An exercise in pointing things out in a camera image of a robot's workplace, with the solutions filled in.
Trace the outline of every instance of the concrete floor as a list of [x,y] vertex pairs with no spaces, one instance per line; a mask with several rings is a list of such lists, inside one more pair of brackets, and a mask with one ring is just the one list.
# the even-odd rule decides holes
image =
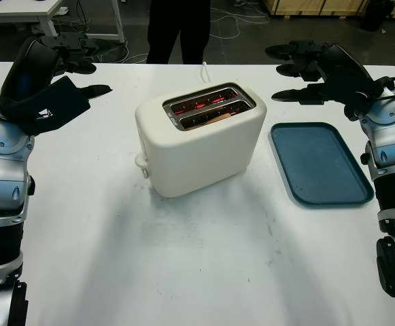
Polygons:
[[[98,1],[83,1],[87,17],[90,19],[89,33],[114,32],[114,15],[111,6],[99,5]],[[74,1],[68,0],[69,16],[75,18]],[[149,50],[146,40],[149,22],[150,0],[128,0],[120,4],[124,32],[128,40],[130,56],[145,54]],[[213,0],[213,7],[247,16],[261,16],[256,10],[264,10],[259,5],[234,7],[233,0]],[[213,12],[217,20],[224,14]],[[247,18],[253,22],[265,22],[266,18]],[[208,64],[276,64],[268,58],[264,49],[269,45],[287,43],[290,40],[312,39],[316,42],[329,41],[343,45],[364,65],[395,66],[395,20],[383,23],[383,31],[368,32],[359,27],[355,19],[293,17],[289,20],[271,17],[266,24],[239,21],[240,35],[233,39],[211,37],[205,52]],[[225,18],[211,24],[211,33],[221,37],[237,34],[237,25],[232,18]],[[30,36],[28,31],[17,31],[12,26],[0,28],[0,61],[13,60],[22,42]],[[135,62],[144,57],[130,60]],[[177,43],[170,63],[181,63],[180,46]]]

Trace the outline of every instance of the black pants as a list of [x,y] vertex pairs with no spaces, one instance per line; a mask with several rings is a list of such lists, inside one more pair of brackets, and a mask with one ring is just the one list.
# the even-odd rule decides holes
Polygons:
[[152,0],[147,63],[168,63],[180,31],[183,62],[187,65],[201,64],[209,40],[209,2],[210,0]]

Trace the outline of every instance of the person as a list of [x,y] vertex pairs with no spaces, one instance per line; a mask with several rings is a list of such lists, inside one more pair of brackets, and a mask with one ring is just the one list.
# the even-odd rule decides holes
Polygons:
[[169,63],[180,32],[182,61],[186,65],[201,64],[210,28],[210,0],[152,0],[147,63]]

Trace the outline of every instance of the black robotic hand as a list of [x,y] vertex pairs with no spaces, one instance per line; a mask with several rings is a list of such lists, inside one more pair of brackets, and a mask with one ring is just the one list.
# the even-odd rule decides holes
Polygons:
[[111,91],[106,85],[77,88],[65,72],[89,74],[96,67],[89,58],[111,45],[83,33],[25,41],[0,93],[0,120],[17,124],[27,135],[56,130],[90,108],[88,100]]

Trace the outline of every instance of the toaster cord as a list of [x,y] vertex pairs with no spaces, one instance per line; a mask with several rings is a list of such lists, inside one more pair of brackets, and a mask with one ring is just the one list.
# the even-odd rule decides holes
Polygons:
[[210,83],[211,82],[211,77],[209,76],[208,66],[206,64],[206,61],[203,61],[203,64],[202,64],[202,67],[201,67],[201,70],[200,70],[200,77],[202,78],[202,81],[204,83]]

